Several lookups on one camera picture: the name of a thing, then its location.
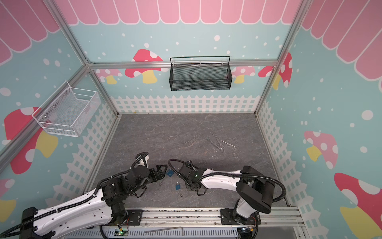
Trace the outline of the large blue padlock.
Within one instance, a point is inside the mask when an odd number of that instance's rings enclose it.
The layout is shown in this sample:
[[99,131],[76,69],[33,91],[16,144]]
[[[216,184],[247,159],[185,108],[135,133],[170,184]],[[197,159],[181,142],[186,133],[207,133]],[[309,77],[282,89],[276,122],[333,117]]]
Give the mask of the large blue padlock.
[[172,177],[174,175],[174,171],[172,169],[169,169],[166,173],[167,176]]

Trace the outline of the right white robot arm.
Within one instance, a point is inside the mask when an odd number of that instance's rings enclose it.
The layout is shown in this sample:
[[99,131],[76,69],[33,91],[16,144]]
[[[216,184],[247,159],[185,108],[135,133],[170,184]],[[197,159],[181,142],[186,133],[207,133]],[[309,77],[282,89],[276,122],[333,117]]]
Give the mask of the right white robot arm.
[[246,224],[253,220],[258,223],[259,212],[271,213],[272,204],[285,198],[287,189],[280,181],[267,177],[251,166],[237,171],[215,171],[199,168],[191,161],[169,159],[168,166],[184,182],[188,189],[203,196],[208,189],[224,189],[236,192],[240,198],[231,213],[232,221]]

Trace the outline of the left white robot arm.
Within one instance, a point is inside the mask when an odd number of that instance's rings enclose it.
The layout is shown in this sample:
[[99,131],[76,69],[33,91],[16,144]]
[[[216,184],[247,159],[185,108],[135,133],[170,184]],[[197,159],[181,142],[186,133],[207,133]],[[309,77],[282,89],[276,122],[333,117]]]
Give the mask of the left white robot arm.
[[137,166],[102,179],[92,191],[66,203],[38,210],[23,211],[21,223],[1,233],[1,238],[58,239],[69,233],[107,224],[127,226],[133,217],[125,208],[130,196],[140,198],[137,191],[164,179],[161,166],[149,169]]

